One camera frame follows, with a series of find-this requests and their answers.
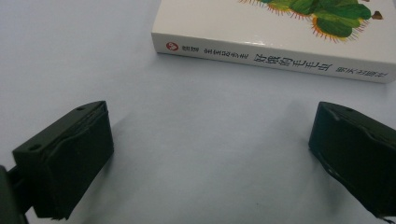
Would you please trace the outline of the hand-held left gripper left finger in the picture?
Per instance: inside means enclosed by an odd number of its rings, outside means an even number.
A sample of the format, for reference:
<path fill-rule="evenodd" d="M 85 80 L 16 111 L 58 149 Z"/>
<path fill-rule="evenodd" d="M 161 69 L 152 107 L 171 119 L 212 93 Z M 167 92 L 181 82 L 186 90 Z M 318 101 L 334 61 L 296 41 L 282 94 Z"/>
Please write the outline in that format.
<path fill-rule="evenodd" d="M 13 150 L 38 217 L 69 218 L 114 152 L 106 102 L 81 105 Z"/>

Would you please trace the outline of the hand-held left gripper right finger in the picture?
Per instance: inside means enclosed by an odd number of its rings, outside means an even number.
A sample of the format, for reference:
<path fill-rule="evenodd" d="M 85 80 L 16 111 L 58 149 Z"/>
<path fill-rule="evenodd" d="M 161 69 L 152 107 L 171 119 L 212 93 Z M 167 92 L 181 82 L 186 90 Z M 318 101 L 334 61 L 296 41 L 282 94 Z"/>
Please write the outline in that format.
<path fill-rule="evenodd" d="M 396 130 L 352 108 L 320 102 L 308 145 L 375 217 L 396 217 Z"/>

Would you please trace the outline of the white caterpillar picture book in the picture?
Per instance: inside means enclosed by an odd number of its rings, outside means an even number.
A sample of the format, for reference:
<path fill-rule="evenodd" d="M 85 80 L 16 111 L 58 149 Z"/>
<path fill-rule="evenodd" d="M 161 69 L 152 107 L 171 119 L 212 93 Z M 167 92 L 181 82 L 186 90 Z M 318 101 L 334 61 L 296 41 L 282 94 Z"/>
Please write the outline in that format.
<path fill-rule="evenodd" d="M 160 53 L 396 80 L 394 0 L 162 0 L 151 36 Z"/>

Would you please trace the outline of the light blue table mat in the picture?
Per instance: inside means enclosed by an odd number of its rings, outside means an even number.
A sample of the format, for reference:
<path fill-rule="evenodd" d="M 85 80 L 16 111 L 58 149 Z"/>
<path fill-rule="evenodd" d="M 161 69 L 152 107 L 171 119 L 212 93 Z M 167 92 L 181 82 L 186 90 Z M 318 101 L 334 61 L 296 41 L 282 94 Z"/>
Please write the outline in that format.
<path fill-rule="evenodd" d="M 318 103 L 396 129 L 376 84 L 157 53 L 159 0 L 0 0 L 0 164 L 104 100 L 115 151 L 69 219 L 30 224 L 384 224 L 310 153 Z"/>

